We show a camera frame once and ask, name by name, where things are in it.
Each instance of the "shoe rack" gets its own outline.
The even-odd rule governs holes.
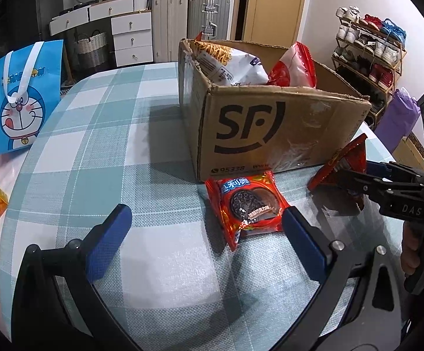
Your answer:
[[[394,91],[396,89],[396,83],[398,81],[398,78],[402,76],[403,62],[404,62],[404,58],[407,54],[407,51],[405,50],[405,48],[402,47],[402,44],[400,42],[395,41],[393,38],[388,37],[386,34],[384,34],[382,32],[379,32],[379,31],[377,31],[373,28],[370,28],[370,27],[366,27],[364,25],[359,25],[358,23],[356,23],[354,21],[348,21],[348,20],[346,20],[344,18],[340,18],[340,17],[337,17],[337,18],[340,20],[340,24],[346,25],[348,27],[352,27],[356,30],[359,30],[360,33],[362,33],[362,34],[370,35],[371,37],[373,37],[373,39],[376,39],[377,41],[380,41],[381,43],[387,44],[391,48],[394,48],[400,54],[399,61],[397,62],[396,65],[392,66],[391,64],[384,61],[382,58],[378,58],[377,56],[374,56],[373,54],[369,53],[368,51],[366,51],[364,48],[358,46],[357,44],[355,44],[355,43],[351,44],[349,42],[346,42],[344,40],[341,40],[341,39],[335,37],[335,40],[337,41],[337,45],[339,47],[341,47],[343,49],[346,49],[346,48],[355,49],[355,50],[358,51],[358,53],[360,53],[360,55],[362,57],[364,57],[368,60],[371,60],[371,67],[373,66],[373,64],[377,63],[377,64],[380,64],[380,65],[388,68],[389,70],[393,71],[393,74],[394,74],[393,83],[392,83],[392,85],[390,86],[389,89],[385,89],[385,88],[381,87],[379,84],[377,84],[376,82],[369,79],[368,76],[362,74],[361,72],[359,72],[358,70],[353,68],[349,63],[345,63],[345,62],[341,61],[339,58],[332,56],[332,62],[333,62],[335,69],[337,69],[337,65],[347,68],[348,70],[350,70],[351,72],[353,72],[354,74],[359,76],[361,79],[363,79],[366,82],[368,82],[369,84],[371,84],[374,88],[381,91],[385,95],[385,100],[384,100],[385,105],[384,105],[384,107],[382,109],[380,109],[378,112],[370,111],[369,114],[368,114],[368,116],[370,116],[373,119],[374,128],[375,128],[377,126],[380,118],[384,114],[385,108],[387,107],[390,100],[392,99],[392,95],[394,94]]]

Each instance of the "checkered tablecloth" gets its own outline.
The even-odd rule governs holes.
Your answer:
[[[266,351],[311,299],[318,283],[309,280],[283,234],[249,237],[234,253],[225,245],[205,187],[195,181],[177,67],[95,74],[51,114],[23,164],[2,230],[0,290],[8,331],[26,247],[83,239],[120,202],[132,209],[132,228],[96,287],[144,350]],[[361,129],[369,136],[368,158],[392,160],[365,124]],[[316,169],[276,175],[288,202],[329,238],[363,250],[385,244],[398,259],[401,222],[381,217],[369,202],[358,213],[333,191],[309,196],[306,183]],[[75,323],[86,331],[59,282]],[[327,331],[340,321],[353,286],[350,281]]]

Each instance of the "sf logo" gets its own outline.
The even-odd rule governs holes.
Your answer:
[[[225,146],[215,145],[215,153],[237,154],[237,153],[245,153],[245,152],[260,148],[263,144],[266,144],[267,142],[269,142],[269,140],[275,135],[275,133],[277,133],[283,121],[283,118],[285,116],[285,102],[283,101],[277,101],[276,107],[272,107],[272,106],[268,106],[264,104],[259,104],[257,106],[250,106],[248,108],[247,113],[244,113],[243,112],[244,108],[239,105],[228,105],[228,106],[222,107],[222,109],[220,110],[220,117],[218,118],[218,122],[228,127],[229,130],[224,133],[217,132],[217,135],[216,135],[217,140],[229,140],[237,136],[239,136],[239,138],[242,140],[248,139],[251,133],[251,128],[253,126],[262,127],[263,125],[266,125],[266,126],[269,125],[267,122],[273,116],[272,111],[274,108],[276,109],[274,121],[270,125],[269,130],[262,137],[262,139],[259,139],[258,141],[255,141],[254,143],[250,145],[238,146],[238,147],[225,147]],[[241,120],[241,123],[239,123],[231,119],[229,117],[229,114],[231,112],[236,112],[241,117],[243,117],[245,114],[244,122],[242,122]],[[257,113],[259,113],[260,117],[256,120],[255,118]]]

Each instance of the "door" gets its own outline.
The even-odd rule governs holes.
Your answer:
[[[248,0],[244,41],[290,47],[296,40],[304,0]]]

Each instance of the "white bag handle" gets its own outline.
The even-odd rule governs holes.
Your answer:
[[[40,53],[40,50],[43,46],[44,42],[36,42],[35,45],[33,45],[32,50],[30,51],[30,55],[27,59],[27,62],[25,63],[25,67],[23,68],[22,78],[20,79],[19,89],[17,92],[14,92],[12,96],[8,95],[7,90],[7,79],[9,76],[9,64],[10,64],[10,57],[12,56],[12,53],[14,51],[10,51],[7,53],[6,58],[4,59],[4,72],[2,76],[2,85],[4,87],[4,96],[7,97],[7,100],[10,104],[15,104],[18,99],[22,97],[22,95],[27,91],[27,88],[29,87],[30,78],[32,76],[33,67],[35,66],[35,62],[37,61],[38,54]]]

